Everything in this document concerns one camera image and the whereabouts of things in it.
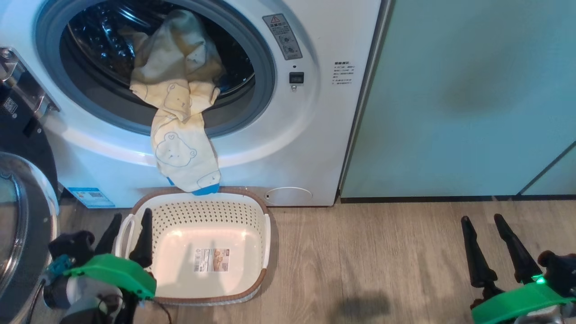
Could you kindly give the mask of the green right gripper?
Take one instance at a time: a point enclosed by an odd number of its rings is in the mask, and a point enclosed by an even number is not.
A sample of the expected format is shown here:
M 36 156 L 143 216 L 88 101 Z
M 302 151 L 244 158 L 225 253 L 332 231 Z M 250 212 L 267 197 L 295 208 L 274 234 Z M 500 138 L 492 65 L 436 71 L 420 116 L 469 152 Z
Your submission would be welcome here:
M 576 309 L 576 298 L 562 297 L 549 287 L 539 265 L 513 232 L 504 217 L 494 215 L 496 229 L 506 243 L 514 267 L 514 278 L 522 287 L 506 291 L 498 288 L 496 272 L 477 242 L 477 232 L 468 216 L 461 217 L 470 285 L 482 289 L 483 301 L 471 309 L 474 324 L 561 323 Z

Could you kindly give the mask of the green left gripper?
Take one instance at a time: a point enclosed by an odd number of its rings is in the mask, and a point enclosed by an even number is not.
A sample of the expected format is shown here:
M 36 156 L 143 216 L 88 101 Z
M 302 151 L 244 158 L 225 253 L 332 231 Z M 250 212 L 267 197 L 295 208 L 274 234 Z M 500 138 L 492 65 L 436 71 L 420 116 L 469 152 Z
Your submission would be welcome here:
M 153 212 L 144 210 L 141 220 L 142 230 L 135 248 L 129 254 L 129 260 L 110 254 L 113 252 L 115 238 L 119 233 L 123 216 L 116 213 L 105 230 L 97 246 L 95 256 L 83 266 L 72 267 L 63 272 L 65 276 L 87 276 L 134 294 L 140 300 L 156 297 L 156 279 L 145 270 L 153 262 Z

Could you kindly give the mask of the dark round washing machine door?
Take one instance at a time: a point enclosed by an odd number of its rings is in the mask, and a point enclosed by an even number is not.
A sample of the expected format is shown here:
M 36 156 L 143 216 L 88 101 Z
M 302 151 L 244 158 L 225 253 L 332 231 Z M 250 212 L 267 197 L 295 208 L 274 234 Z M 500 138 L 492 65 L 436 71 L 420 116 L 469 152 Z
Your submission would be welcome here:
M 19 322 L 37 288 L 54 234 L 57 189 L 39 119 L 0 112 L 0 324 Z

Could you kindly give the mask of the yellow bear print garment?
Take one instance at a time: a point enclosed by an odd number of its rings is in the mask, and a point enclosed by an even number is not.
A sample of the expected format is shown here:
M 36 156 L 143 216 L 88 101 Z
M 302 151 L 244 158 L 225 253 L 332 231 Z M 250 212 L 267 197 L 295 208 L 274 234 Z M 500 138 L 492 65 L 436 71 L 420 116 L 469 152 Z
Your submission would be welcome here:
M 187 10 L 173 10 L 152 35 L 126 37 L 135 51 L 130 90 L 181 121 L 210 108 L 225 67 L 203 23 Z

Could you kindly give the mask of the cream perforated laundry basket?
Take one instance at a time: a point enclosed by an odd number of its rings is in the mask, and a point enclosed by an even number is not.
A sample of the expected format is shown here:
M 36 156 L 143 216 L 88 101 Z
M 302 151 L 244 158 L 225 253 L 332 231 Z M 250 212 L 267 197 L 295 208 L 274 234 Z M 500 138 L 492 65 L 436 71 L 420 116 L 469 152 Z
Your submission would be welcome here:
M 153 212 L 155 300 L 178 306 L 218 306 L 255 297 L 271 252 L 268 209 L 247 189 L 222 187 L 195 196 L 171 187 L 140 199 L 123 220 L 113 253 L 128 257 L 141 232 L 144 210 Z M 230 249 L 228 272 L 194 272 L 197 248 Z

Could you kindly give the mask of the basket product label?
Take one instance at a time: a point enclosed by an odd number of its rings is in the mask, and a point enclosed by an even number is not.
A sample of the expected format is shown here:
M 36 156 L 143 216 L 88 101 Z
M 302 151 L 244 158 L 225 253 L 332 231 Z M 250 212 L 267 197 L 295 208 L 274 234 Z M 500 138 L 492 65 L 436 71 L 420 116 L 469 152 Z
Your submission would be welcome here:
M 193 271 L 196 273 L 228 272 L 230 249 L 197 248 L 194 251 Z

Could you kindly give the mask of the metal door hinge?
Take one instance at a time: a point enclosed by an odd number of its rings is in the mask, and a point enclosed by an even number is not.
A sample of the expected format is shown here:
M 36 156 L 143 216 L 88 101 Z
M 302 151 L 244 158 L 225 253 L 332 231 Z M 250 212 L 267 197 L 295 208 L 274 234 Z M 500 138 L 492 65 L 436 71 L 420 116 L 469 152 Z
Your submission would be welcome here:
M 12 98 L 18 104 L 14 115 L 2 108 L 2 102 Z M 46 113 L 60 112 L 55 101 L 47 94 L 24 61 L 12 47 L 0 47 L 0 112 L 16 119 L 31 113 L 36 119 L 44 119 Z

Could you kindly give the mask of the white front-load washing machine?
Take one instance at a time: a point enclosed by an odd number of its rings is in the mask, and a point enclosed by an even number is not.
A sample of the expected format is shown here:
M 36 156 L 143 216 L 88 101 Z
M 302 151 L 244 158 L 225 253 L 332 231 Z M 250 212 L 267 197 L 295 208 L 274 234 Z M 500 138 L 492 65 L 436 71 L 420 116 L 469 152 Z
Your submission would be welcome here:
M 309 190 L 331 206 L 373 35 L 385 0 L 0 0 L 0 47 L 12 47 L 60 108 L 40 122 L 58 186 L 96 187 L 115 208 L 175 185 L 151 144 L 156 108 L 130 90 L 135 51 L 181 9 L 203 23 L 225 67 L 203 112 L 220 187 L 264 199 Z M 286 61 L 263 16 L 282 13 L 303 58 Z

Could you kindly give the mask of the blue energy label sticker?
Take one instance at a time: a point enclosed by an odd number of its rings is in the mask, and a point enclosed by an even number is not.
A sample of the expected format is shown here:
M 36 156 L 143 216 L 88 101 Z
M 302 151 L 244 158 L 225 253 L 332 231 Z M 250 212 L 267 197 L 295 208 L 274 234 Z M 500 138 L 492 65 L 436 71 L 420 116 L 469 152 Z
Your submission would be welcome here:
M 96 187 L 68 187 L 67 190 L 86 208 L 115 208 L 115 204 Z

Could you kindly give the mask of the large pale green cabinet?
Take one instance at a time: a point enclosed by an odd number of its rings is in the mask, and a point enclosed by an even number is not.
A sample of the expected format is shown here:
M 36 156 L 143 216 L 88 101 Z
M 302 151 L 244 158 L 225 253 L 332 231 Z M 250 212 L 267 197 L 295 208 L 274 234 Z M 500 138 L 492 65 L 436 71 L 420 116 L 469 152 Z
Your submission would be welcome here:
M 576 0 L 390 0 L 344 201 L 576 196 Z

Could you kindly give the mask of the round washer filter cover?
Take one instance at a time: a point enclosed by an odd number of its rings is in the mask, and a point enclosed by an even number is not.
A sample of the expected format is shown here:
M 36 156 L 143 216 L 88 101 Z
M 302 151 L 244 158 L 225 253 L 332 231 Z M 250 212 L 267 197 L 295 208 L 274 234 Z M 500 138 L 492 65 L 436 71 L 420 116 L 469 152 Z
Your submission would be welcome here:
M 277 187 L 268 190 L 264 195 L 268 206 L 279 207 L 307 206 L 312 198 L 312 193 L 301 187 Z

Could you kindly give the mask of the grey warning sticker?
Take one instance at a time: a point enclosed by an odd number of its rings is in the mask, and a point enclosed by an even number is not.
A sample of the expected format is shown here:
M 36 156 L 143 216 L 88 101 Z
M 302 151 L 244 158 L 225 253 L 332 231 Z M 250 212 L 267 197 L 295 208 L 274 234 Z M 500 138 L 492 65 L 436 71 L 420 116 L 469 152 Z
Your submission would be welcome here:
M 262 19 L 275 37 L 286 61 L 303 58 L 296 35 L 282 13 L 263 16 Z

